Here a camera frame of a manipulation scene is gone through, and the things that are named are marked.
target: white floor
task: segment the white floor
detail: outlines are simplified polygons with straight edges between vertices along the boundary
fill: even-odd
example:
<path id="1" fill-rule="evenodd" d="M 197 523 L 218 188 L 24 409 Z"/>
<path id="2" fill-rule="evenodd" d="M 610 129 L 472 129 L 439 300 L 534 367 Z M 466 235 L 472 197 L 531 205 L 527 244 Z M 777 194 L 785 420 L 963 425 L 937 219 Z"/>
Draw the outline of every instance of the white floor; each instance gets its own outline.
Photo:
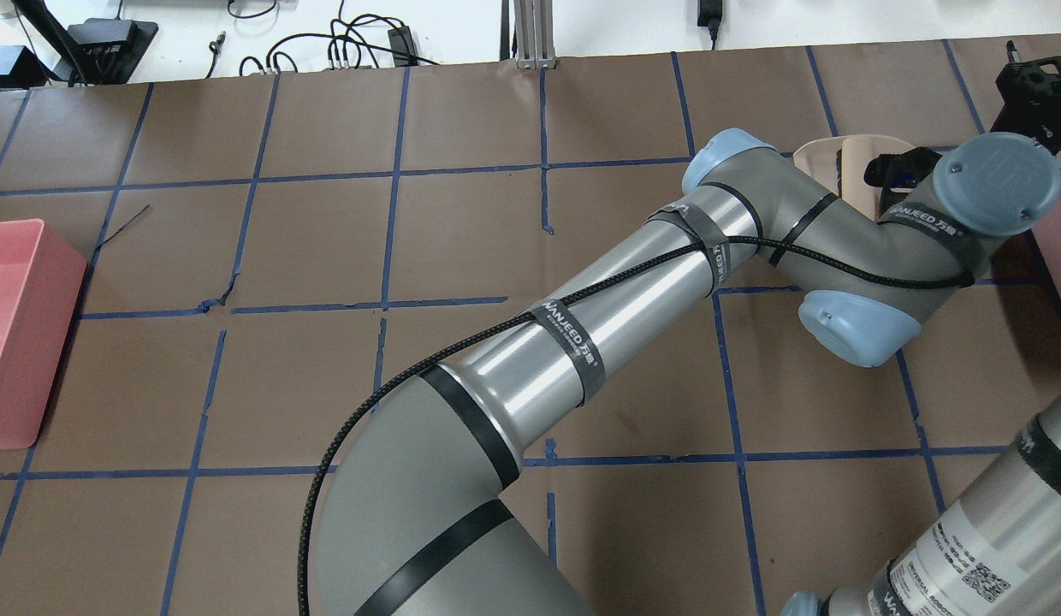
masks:
<path id="1" fill-rule="evenodd" d="M 238 0 L 234 11 L 262 11 L 272 0 Z M 298 32 L 328 32 L 336 0 L 281 0 L 273 15 L 256 20 L 227 16 L 226 0 L 125 0 L 123 16 L 154 20 L 160 31 L 133 82 L 197 78 L 210 65 L 207 42 L 226 32 L 214 75 L 238 74 L 245 55 L 264 58 L 268 48 Z M 117 0 L 51 0 L 63 24 L 116 15 Z M 347 0 L 348 19 L 377 12 L 398 16 L 413 29 L 418 52 L 441 64 L 498 58 L 497 0 Z M 1061 0 L 726 0 L 718 48 L 823 46 L 928 38 L 975 38 L 1061 32 Z M 697 0 L 555 0 L 558 55 L 643 54 L 706 50 L 710 38 L 695 25 Z M 29 31 L 46 61 L 55 57 Z M 367 38 L 388 46 L 385 28 Z M 23 43 L 17 20 L 0 20 L 0 43 Z M 283 46 L 301 70 L 327 68 L 326 42 L 294 40 Z M 382 54 L 382 64 L 390 64 Z"/>

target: pink bin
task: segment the pink bin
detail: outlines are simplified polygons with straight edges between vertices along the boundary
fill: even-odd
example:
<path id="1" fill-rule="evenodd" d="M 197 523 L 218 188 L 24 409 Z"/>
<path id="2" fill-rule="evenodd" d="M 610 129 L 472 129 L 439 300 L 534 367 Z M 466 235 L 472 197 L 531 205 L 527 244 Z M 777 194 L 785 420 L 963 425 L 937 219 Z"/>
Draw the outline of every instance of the pink bin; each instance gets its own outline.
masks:
<path id="1" fill-rule="evenodd" d="M 0 450 L 37 440 L 85 272 L 45 222 L 0 223 Z"/>

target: qr code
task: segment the qr code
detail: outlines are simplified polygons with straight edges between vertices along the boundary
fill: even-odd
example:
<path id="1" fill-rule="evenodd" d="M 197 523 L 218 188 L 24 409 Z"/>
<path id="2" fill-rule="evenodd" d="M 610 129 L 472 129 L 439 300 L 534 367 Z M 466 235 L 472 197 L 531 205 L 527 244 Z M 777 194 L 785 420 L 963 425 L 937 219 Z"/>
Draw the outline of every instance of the qr code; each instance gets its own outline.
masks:
<path id="1" fill-rule="evenodd" d="M 975 566 L 975 569 L 970 569 L 968 574 L 964 574 L 961 580 L 964 581 L 964 584 L 968 584 L 969 588 L 978 593 L 988 603 L 998 600 L 998 597 L 1010 589 L 1009 582 L 995 576 L 995 573 L 989 566 L 981 564 L 981 562 Z"/>

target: blue joint cap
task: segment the blue joint cap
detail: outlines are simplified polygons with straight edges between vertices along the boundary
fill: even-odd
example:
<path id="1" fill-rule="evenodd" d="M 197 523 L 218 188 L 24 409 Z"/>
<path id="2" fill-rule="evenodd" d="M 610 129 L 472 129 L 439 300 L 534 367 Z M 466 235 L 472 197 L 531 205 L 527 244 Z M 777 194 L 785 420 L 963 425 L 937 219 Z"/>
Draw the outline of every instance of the blue joint cap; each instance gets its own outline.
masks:
<path id="1" fill-rule="evenodd" d="M 994 237 L 1031 229 L 1061 191 L 1059 163 L 1030 137 L 988 133 L 946 153 L 934 190 L 957 221 Z"/>
<path id="2" fill-rule="evenodd" d="M 701 179 L 717 169 L 717 164 L 738 153 L 753 151 L 753 148 L 771 148 L 771 151 L 777 152 L 773 145 L 756 140 L 743 128 L 726 128 L 714 135 L 706 147 L 694 156 L 694 160 L 691 160 L 686 173 L 683 173 L 683 195 L 697 189 Z"/>
<path id="3" fill-rule="evenodd" d="M 781 609 L 781 616 L 819 616 L 820 598 L 815 594 L 800 592 L 794 593 L 785 606 Z"/>
<path id="4" fill-rule="evenodd" d="M 841 291 L 808 293 L 797 316 L 829 351 L 864 368 L 881 366 L 922 332 L 907 313 Z"/>

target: robotic arm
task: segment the robotic arm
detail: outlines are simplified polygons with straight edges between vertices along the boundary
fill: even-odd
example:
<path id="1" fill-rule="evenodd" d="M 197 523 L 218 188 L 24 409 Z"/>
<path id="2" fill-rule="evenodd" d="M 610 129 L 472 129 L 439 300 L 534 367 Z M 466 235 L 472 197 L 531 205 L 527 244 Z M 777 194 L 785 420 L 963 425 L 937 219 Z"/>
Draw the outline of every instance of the robotic arm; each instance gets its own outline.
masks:
<path id="1" fill-rule="evenodd" d="M 957 286 L 984 276 L 989 256 L 1044 215 L 1059 190 L 1044 148 L 988 134 L 942 157 L 874 223 L 770 145 L 740 129 L 718 134 L 688 168 L 683 198 L 506 330 L 475 336 L 488 340 L 468 358 L 422 362 L 379 391 L 392 392 L 320 512 L 326 613 L 590 614 L 497 498 L 528 445 L 752 257 L 808 292 L 799 316 L 824 347 L 880 366 Z M 316 477 L 300 550 L 303 614 L 324 468 L 378 395 Z"/>

